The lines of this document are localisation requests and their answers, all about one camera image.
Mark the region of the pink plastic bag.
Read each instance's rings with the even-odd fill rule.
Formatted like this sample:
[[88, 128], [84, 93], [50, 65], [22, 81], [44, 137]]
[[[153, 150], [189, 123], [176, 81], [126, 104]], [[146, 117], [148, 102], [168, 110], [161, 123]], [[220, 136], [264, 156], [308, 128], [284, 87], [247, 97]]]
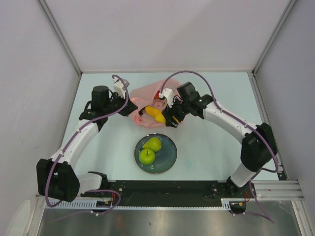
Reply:
[[164, 80], [160, 80], [131, 91], [129, 98], [132, 103], [138, 107], [138, 109], [132, 112], [129, 117], [135, 124], [146, 128], [165, 126], [165, 123], [155, 121], [155, 119], [146, 112], [142, 116], [138, 114], [138, 112], [146, 106], [154, 107], [160, 111], [167, 106], [167, 102], [165, 100], [154, 99], [154, 95], [157, 91], [160, 92], [163, 83]]

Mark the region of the green fake pear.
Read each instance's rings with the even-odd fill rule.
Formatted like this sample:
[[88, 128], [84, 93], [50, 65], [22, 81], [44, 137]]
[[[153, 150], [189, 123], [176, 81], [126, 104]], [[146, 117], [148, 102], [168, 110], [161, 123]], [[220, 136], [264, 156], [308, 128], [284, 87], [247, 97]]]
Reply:
[[151, 137], [146, 143], [143, 144], [143, 149], [151, 149], [157, 152], [161, 149], [162, 143], [158, 137]]

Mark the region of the dark teal ceramic plate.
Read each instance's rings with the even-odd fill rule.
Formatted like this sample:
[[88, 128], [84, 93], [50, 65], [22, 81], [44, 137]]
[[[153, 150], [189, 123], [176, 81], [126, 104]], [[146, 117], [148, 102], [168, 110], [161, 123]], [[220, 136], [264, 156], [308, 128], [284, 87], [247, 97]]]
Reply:
[[[142, 165], [139, 161], [139, 153], [143, 149], [143, 144], [151, 137], [158, 137], [161, 140], [162, 147], [159, 151], [155, 152], [156, 158], [152, 164]], [[153, 133], [138, 141], [134, 149], [134, 159], [138, 167], [143, 171], [150, 174], [161, 174], [173, 167], [177, 159], [177, 153], [177, 147], [171, 138], [164, 134]]]

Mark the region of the green fake apple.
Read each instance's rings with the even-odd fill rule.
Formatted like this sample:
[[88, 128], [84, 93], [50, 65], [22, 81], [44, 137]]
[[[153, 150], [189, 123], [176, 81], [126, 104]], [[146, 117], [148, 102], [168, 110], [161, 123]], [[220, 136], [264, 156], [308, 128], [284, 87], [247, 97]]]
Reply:
[[150, 165], [155, 161], [156, 154], [153, 150], [146, 148], [139, 153], [139, 161], [142, 165]]

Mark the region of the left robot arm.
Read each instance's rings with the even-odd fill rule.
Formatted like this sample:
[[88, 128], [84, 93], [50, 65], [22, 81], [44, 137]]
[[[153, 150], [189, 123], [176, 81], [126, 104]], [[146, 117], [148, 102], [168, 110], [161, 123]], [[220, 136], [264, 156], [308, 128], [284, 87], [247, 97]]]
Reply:
[[128, 96], [127, 85], [118, 83], [111, 91], [107, 86], [96, 86], [92, 98], [84, 107], [72, 136], [49, 159], [40, 159], [36, 165], [37, 185], [46, 201], [72, 202], [77, 195], [94, 192], [97, 196], [108, 193], [107, 175], [89, 171], [76, 175], [74, 168], [89, 142], [101, 131], [109, 116], [127, 117], [137, 109]]

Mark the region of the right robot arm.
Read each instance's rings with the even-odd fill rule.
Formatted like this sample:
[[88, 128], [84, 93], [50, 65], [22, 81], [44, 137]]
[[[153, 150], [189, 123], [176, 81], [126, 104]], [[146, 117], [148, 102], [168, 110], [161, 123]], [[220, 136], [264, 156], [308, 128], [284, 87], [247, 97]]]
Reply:
[[241, 119], [225, 110], [212, 96], [200, 96], [190, 82], [177, 87], [176, 92], [162, 88], [158, 96], [167, 102], [162, 111], [166, 126], [176, 128], [186, 115], [191, 114], [218, 125], [241, 144], [241, 163], [227, 180], [230, 196], [239, 197], [243, 194], [249, 180], [267, 162], [275, 159], [278, 149], [270, 125], [257, 125]]

